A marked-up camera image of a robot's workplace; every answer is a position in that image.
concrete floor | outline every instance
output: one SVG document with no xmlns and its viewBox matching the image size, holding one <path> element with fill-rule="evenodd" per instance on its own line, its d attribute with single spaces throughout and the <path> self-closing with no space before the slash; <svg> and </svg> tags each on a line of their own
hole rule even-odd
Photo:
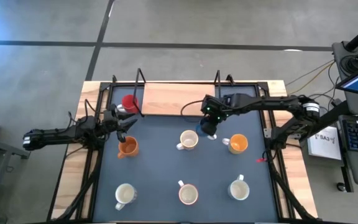
<svg viewBox="0 0 358 224">
<path fill-rule="evenodd" d="M 108 0 L 0 0 L 0 40 L 96 42 Z M 292 45 L 329 47 L 358 33 L 352 0 L 116 0 L 105 42 Z M 80 97 L 93 47 L 0 45 L 0 140 L 21 147 L 32 128 L 67 124 Z M 287 83 L 332 59 L 330 52 L 102 48 L 93 80 L 210 80 L 217 69 L 238 80 Z M 336 67 L 331 70 L 337 77 Z M 294 91 L 307 81 L 287 87 Z M 331 88 L 326 73 L 299 94 Z M 336 96 L 344 99 L 343 93 Z M 319 102 L 327 105 L 327 99 Z M 0 189 L 0 215 L 9 223 L 47 217 L 65 146 L 15 158 Z M 358 223 L 358 185 L 340 193 L 336 166 L 306 160 L 313 197 L 323 220 Z"/>
</svg>

desk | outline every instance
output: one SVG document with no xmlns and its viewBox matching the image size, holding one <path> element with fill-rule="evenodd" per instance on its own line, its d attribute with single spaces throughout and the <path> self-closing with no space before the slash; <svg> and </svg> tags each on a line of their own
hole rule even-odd
<svg viewBox="0 0 358 224">
<path fill-rule="evenodd" d="M 285 90 L 284 81 L 282 80 L 269 80 L 269 81 L 236 81 L 241 82 L 267 82 L 269 87 L 270 96 L 284 96 L 287 95 Z M 84 82 L 83 89 L 81 91 L 81 97 L 78 104 L 76 113 L 76 119 L 85 115 L 84 101 L 88 99 L 92 106 L 96 106 L 99 95 L 99 87 L 101 82 Z M 104 94 L 103 101 L 106 102 L 107 94 Z M 281 126 L 286 123 L 291 114 L 286 111 L 274 111 L 275 122 L 277 126 Z M 267 126 L 270 126 L 269 116 L 265 111 Z M 298 141 L 289 140 L 288 143 L 299 145 Z M 71 144 L 68 146 L 67 154 L 78 149 L 80 145 Z M 317 217 L 316 207 L 314 205 L 313 196 L 311 193 L 310 183 L 306 173 L 305 164 L 303 162 L 301 150 L 297 147 L 288 146 L 283 152 L 283 160 L 285 163 L 285 169 L 287 172 L 288 183 L 291 191 L 295 194 L 302 206 L 313 216 Z M 87 156 L 87 150 L 81 149 L 78 152 L 70 155 L 64 162 L 62 172 L 59 176 L 57 188 L 55 191 L 55 200 L 52 201 L 51 210 L 48 215 L 49 218 L 59 217 L 73 201 L 76 194 L 80 190 L 81 182 L 83 179 L 83 171 L 85 167 L 85 161 Z M 91 160 L 91 169 L 94 166 L 96 156 L 93 155 Z M 85 196 L 85 202 L 82 209 L 82 217 L 87 217 L 89 210 L 90 192 Z M 283 217 L 289 217 L 288 210 L 286 209 L 286 198 L 281 190 L 279 190 L 280 202 L 283 208 Z"/>
</svg>

wooden board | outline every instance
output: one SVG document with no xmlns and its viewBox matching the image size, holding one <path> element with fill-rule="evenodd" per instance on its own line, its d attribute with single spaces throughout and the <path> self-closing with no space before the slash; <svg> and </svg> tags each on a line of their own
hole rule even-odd
<svg viewBox="0 0 358 224">
<path fill-rule="evenodd" d="M 205 94 L 215 96 L 215 86 L 207 84 L 146 83 L 142 113 L 153 115 L 180 115 L 187 103 L 202 100 Z M 187 116 L 202 116 L 201 103 L 194 103 L 183 110 Z"/>
<path fill-rule="evenodd" d="M 160 81 L 159 83 L 167 83 L 175 81 Z M 178 81 L 178 82 L 205 82 L 205 81 Z M 271 96 L 286 96 L 284 81 L 282 80 L 236 80 L 236 83 L 242 82 L 267 82 L 269 92 Z M 99 86 L 101 82 L 89 81 L 84 82 L 83 89 L 81 92 L 80 102 L 78 103 L 78 109 L 76 113 L 76 119 L 85 116 L 84 100 L 88 99 L 89 102 L 95 106 L 98 99 Z M 277 126 L 281 126 L 292 118 L 291 113 L 286 111 L 274 111 L 274 116 Z M 265 112 L 265 118 L 267 126 L 270 126 L 269 117 Z M 288 143 L 299 145 L 298 141 L 289 140 Z M 78 148 L 77 144 L 69 145 L 68 152 L 71 152 Z M 306 173 L 305 163 L 303 162 L 302 153 L 299 148 L 288 146 L 283 152 L 283 158 L 285 163 L 285 169 L 287 172 L 288 182 L 290 190 L 294 193 L 295 197 L 304 206 L 304 208 L 314 217 L 317 217 L 316 206 L 314 204 L 313 195 L 310 188 L 309 178 Z M 75 195 L 78 193 L 82 173 L 85 166 L 86 151 L 80 150 L 78 153 L 72 154 L 68 157 L 64 163 L 62 176 L 58 186 L 58 193 L 56 196 L 55 203 L 53 205 L 52 218 L 57 218 L 61 215 L 67 206 L 73 201 Z M 280 201 L 283 208 L 284 217 L 288 218 L 288 211 L 286 209 L 287 204 L 284 193 L 280 189 L 279 191 Z M 89 194 L 86 196 L 86 202 L 83 209 L 83 217 L 87 217 L 87 211 L 89 208 Z"/>
</svg>

